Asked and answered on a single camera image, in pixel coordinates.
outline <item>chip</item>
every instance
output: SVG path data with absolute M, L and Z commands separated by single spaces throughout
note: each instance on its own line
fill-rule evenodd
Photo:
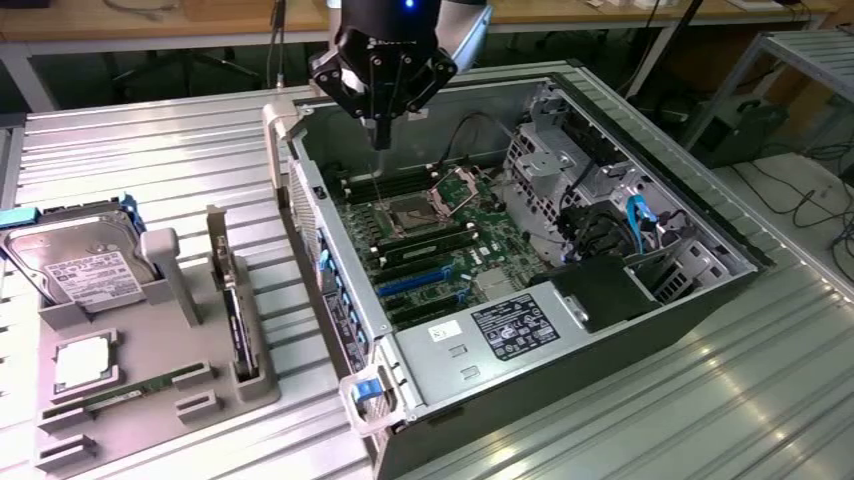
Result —
M 393 212 L 395 223 L 403 230 L 414 230 L 439 223 L 437 210 L 425 197 L 410 197 L 391 202 L 389 208 Z

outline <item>green circuit board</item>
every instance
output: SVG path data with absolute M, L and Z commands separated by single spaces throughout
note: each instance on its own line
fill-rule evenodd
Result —
M 386 312 L 401 328 L 430 321 L 433 318 L 446 315 L 449 311 L 461 310 L 486 302 L 489 300 L 487 294 L 475 282 L 478 274 L 501 269 L 513 285 L 513 290 L 518 291 L 526 288 L 534 275 L 549 269 L 534 248 L 523 239 L 522 231 L 517 228 L 513 218 L 501 208 L 495 208 L 498 202 L 490 192 L 489 177 L 477 176 L 469 172 L 466 174 L 466 178 L 475 179 L 474 185 L 478 194 L 454 211 L 450 217 L 439 215 L 433 208 L 427 207 L 427 205 L 435 206 L 429 191 L 383 197 L 382 202 L 373 201 L 355 205 L 342 202 L 339 204 L 345 226 L 369 277 L 373 279 L 385 270 L 378 260 L 377 251 L 373 251 L 373 247 L 378 244 L 394 246 L 397 241 L 413 236 L 430 232 L 438 233 L 450 226 L 474 223 L 478 232 L 474 242 L 469 240 L 471 244 L 463 248 L 430 255 L 427 259 L 430 262 L 438 262 L 442 267 L 451 267 L 449 278 L 395 295 L 383 296 L 382 302 L 386 306 Z M 438 185 L 442 201 L 449 210 L 453 210 L 471 196 L 469 183 L 465 178 L 451 172 Z M 411 211 L 409 214 L 401 214 L 402 209 L 414 209 L 415 213 Z M 378 289 L 383 285 L 415 278 L 423 273 L 422 271 L 387 282 L 375 282 L 374 287 Z M 438 301 L 454 296 L 457 296 L 458 302 L 449 300 L 447 303 L 454 303 L 450 309 L 438 309 L 415 318 L 407 317 L 406 320 L 397 320 L 401 312 L 422 305 L 438 304 Z

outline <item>hard drive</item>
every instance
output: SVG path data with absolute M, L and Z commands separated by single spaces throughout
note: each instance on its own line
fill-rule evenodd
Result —
M 130 196 L 122 200 L 0 212 L 0 252 L 50 305 L 95 313 L 138 302 L 158 272 L 142 256 L 144 230 Z

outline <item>blue cable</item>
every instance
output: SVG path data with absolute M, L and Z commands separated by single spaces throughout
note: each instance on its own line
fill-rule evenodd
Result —
M 631 228 L 631 233 L 635 236 L 635 242 L 638 246 L 638 253 L 643 254 L 643 237 L 641 236 L 641 225 L 638 223 L 638 212 L 641 213 L 641 217 L 650 220 L 653 223 L 658 222 L 658 217 L 650 210 L 650 206 L 646 204 L 646 200 L 643 199 L 643 195 L 633 195 L 626 200 L 626 217 L 629 219 L 629 227 Z

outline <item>motherboard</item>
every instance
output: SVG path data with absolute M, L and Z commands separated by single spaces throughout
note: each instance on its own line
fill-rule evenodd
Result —
M 523 289 L 547 270 L 477 167 L 346 185 L 345 226 L 389 318 L 406 329 Z

